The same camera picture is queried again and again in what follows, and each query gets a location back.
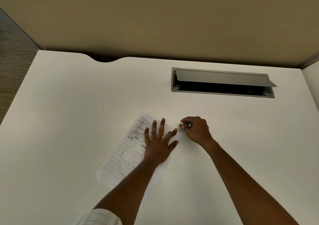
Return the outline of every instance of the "person's right arm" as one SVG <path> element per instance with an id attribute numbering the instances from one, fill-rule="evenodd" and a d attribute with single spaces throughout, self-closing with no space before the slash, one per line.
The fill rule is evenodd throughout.
<path id="1" fill-rule="evenodd" d="M 181 126 L 187 136 L 209 154 L 221 176 L 244 225 L 298 225 L 291 215 L 265 191 L 212 138 L 206 120 L 186 117 Z"/>

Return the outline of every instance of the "white patterned sleeve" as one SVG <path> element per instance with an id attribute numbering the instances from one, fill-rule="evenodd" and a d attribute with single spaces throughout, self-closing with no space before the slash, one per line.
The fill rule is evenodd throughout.
<path id="1" fill-rule="evenodd" d="M 94 209 L 83 215 L 75 225 L 122 225 L 114 213 L 105 209 Z"/>

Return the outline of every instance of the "person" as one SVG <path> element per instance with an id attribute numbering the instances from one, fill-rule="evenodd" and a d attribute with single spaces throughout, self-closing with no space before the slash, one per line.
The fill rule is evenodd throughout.
<path id="1" fill-rule="evenodd" d="M 235 205 L 243 225 L 297 225 L 291 215 L 265 191 L 237 162 L 213 139 L 206 120 L 200 117 L 186 117 L 181 126 L 186 135 L 198 143 L 211 157 Z M 82 216 L 76 225 L 133 225 L 146 187 L 156 167 L 163 163 L 178 141 L 169 143 L 177 132 L 174 129 L 162 138 L 165 119 L 156 136 L 156 121 L 152 126 L 152 138 L 145 130 L 146 149 L 142 162 L 110 191 L 88 214 Z"/>

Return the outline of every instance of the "brown partition wall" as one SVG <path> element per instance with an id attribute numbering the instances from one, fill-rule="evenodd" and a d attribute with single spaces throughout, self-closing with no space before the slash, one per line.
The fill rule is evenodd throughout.
<path id="1" fill-rule="evenodd" d="M 43 49 L 294 67 L 319 51 L 319 0 L 0 0 Z"/>

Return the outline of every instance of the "open lid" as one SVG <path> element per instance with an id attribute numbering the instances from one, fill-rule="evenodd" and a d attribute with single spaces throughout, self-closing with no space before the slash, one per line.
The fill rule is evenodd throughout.
<path id="1" fill-rule="evenodd" d="M 236 73 L 221 71 L 179 70 L 176 77 L 184 82 L 208 82 L 220 84 L 234 84 L 247 86 L 276 87 L 264 74 Z"/>

